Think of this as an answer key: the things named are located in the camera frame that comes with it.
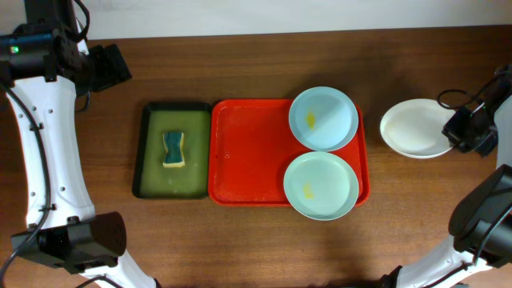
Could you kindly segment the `white plate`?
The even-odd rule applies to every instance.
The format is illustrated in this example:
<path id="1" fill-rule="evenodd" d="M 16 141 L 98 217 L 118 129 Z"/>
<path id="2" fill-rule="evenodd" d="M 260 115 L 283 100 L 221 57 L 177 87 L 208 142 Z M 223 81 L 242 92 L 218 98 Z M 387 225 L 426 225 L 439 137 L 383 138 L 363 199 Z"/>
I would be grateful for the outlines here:
<path id="1" fill-rule="evenodd" d="M 452 149 L 442 133 L 454 116 L 435 100 L 411 99 L 391 107 L 382 116 L 380 134 L 395 152 L 408 158 L 436 158 Z"/>

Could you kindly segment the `green yellow sponge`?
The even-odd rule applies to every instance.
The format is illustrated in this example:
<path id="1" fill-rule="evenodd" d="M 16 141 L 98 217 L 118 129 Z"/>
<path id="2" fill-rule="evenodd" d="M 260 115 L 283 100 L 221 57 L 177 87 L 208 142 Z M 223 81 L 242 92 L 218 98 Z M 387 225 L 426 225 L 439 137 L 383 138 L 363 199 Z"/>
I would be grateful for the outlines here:
<path id="1" fill-rule="evenodd" d="M 170 131 L 162 135 L 166 155 L 163 160 L 164 168 L 181 168 L 186 164 L 184 156 L 185 135 L 181 131 Z"/>

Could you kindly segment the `light blue plate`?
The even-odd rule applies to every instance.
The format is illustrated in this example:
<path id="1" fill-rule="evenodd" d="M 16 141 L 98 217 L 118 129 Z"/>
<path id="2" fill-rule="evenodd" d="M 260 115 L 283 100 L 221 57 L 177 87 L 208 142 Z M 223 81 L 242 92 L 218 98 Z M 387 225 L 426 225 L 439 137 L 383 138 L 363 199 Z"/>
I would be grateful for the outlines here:
<path id="1" fill-rule="evenodd" d="M 343 92 L 328 86 L 304 90 L 288 114 L 292 135 L 305 147 L 323 152 L 348 145 L 357 133 L 358 111 Z"/>

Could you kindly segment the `light green plate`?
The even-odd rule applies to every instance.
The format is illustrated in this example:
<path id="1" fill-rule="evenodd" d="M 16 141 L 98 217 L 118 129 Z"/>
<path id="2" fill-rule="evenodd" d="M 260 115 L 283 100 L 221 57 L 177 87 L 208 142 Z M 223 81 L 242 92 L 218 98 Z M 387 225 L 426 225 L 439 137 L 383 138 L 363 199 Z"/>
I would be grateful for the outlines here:
<path id="1" fill-rule="evenodd" d="M 300 214 L 332 221 L 348 214 L 359 194 L 358 177 L 339 156 L 309 152 L 298 156 L 283 177 L 285 196 Z"/>

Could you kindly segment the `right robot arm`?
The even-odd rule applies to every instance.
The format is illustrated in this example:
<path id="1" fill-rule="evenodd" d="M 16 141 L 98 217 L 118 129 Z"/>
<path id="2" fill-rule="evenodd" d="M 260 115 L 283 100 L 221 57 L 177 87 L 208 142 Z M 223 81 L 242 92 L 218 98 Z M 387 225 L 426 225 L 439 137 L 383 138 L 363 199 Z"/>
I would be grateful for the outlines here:
<path id="1" fill-rule="evenodd" d="M 449 236 L 419 261 L 397 266 L 377 287 L 453 287 L 511 263 L 511 99 L 494 113 L 497 169 L 452 213 Z"/>

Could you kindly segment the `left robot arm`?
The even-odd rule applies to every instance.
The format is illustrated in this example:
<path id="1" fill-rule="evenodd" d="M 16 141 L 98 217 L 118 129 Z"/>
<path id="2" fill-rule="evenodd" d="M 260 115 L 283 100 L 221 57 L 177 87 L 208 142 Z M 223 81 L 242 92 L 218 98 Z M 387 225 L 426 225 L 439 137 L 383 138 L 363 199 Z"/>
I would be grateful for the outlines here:
<path id="1" fill-rule="evenodd" d="M 156 287 L 126 248 L 117 212 L 97 214 L 75 131 L 76 98 L 130 78 L 113 46 L 88 48 L 57 23 L 25 24 L 1 38 L 1 86 L 16 114 L 28 184 L 27 229 L 13 255 L 102 287 Z"/>

